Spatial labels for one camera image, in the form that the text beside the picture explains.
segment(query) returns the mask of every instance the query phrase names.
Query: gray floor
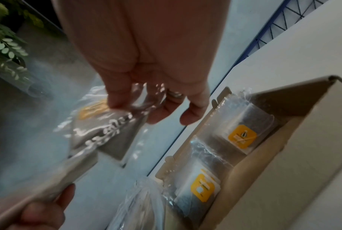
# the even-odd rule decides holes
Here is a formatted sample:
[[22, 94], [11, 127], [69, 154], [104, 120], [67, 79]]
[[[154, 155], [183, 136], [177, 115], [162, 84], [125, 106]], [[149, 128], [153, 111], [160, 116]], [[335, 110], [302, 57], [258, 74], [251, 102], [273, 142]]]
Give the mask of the gray floor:
[[[213, 89], [244, 51], [282, 0], [234, 0], [209, 85]], [[52, 130], [67, 117], [76, 100], [94, 84], [95, 72], [66, 38], [41, 34], [23, 26], [19, 35], [30, 45], [29, 68], [46, 80], [51, 98], [34, 99], [0, 79], [0, 191], [43, 171], [67, 156], [67, 140]], [[139, 157], [125, 169], [106, 157], [77, 183], [63, 229], [104, 229], [141, 175], [147, 175], [182, 126], [184, 103], [170, 118], [152, 128]]]

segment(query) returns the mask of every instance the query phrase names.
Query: hand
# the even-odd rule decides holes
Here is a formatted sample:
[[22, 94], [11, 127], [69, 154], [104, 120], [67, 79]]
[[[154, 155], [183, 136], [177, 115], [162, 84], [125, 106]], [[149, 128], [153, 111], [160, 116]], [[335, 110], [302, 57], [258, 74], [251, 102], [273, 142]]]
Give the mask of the hand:
[[[53, 0], [61, 24], [106, 86], [111, 108], [125, 104], [134, 82], [164, 83], [190, 101], [189, 125], [209, 103], [207, 77], [230, 0]], [[184, 98], [167, 96], [156, 123]]]
[[53, 203], [35, 202], [22, 212], [19, 223], [7, 230], [57, 230], [65, 222], [64, 211], [75, 195], [75, 185], [67, 187]]

